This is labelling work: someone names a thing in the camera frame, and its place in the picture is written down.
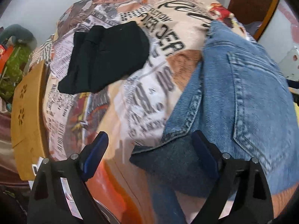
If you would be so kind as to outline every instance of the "screw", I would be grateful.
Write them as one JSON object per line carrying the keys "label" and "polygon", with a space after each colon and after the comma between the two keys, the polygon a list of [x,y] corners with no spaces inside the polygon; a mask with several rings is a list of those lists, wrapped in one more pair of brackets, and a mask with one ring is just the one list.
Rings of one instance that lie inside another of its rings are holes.
{"label": "screw", "polygon": [[43,159],[42,163],[47,164],[50,160],[48,158]]}
{"label": "screw", "polygon": [[73,153],[71,155],[71,159],[73,159],[73,160],[77,159],[78,157],[79,157],[79,155],[77,153]]}
{"label": "screw", "polygon": [[223,157],[224,159],[230,159],[230,158],[231,158],[231,156],[230,156],[227,152],[223,153],[223,154],[222,154],[222,157]]}
{"label": "screw", "polygon": [[258,160],[256,157],[251,158],[251,160],[252,160],[254,163],[258,163],[258,162],[259,162],[259,160]]}

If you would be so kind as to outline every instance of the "denim fabric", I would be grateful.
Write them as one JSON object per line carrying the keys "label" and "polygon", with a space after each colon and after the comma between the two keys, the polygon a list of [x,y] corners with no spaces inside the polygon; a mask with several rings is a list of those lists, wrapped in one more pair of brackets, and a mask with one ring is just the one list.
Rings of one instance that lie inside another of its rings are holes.
{"label": "denim fabric", "polygon": [[151,175],[148,175],[147,184],[155,212],[155,224],[187,224],[173,189]]}
{"label": "denim fabric", "polygon": [[271,194],[299,180],[299,130],[285,78],[261,45],[219,21],[211,23],[203,62],[168,119],[161,144],[135,146],[130,161],[175,190],[207,197],[215,180],[194,151],[195,130],[234,158],[258,158]]}

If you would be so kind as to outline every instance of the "black cloth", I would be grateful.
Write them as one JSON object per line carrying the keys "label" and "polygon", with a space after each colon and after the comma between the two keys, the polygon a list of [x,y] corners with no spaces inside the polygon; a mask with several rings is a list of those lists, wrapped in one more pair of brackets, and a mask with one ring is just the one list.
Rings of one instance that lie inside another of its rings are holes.
{"label": "black cloth", "polygon": [[149,49],[148,38],[135,21],[75,32],[68,74],[59,82],[58,90],[68,94],[99,92],[141,69]]}

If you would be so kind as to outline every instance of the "printed bedspread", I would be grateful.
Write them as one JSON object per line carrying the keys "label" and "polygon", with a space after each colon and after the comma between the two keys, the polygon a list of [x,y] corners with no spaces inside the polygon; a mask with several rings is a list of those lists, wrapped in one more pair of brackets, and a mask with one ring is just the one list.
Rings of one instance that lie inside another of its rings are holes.
{"label": "printed bedspread", "polygon": [[[107,132],[108,149],[87,186],[120,223],[190,223],[204,203],[158,183],[129,158],[135,144],[160,141],[165,122],[201,59],[205,33],[214,19],[254,41],[216,0],[82,0],[61,16],[55,35],[30,57],[30,67],[44,60],[51,69],[43,116],[53,158],[66,159],[90,144],[97,132]],[[150,41],[143,69],[96,94],[59,93],[74,32],[132,20]],[[228,202],[223,214],[230,208]]]}

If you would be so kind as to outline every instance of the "jeans back pocket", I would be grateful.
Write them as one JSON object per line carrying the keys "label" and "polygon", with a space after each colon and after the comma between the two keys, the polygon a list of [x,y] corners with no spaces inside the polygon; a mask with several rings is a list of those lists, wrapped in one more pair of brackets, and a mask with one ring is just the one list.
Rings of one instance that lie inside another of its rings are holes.
{"label": "jeans back pocket", "polygon": [[284,78],[263,58],[228,53],[235,90],[233,138],[265,173],[271,172],[294,142],[294,106]]}

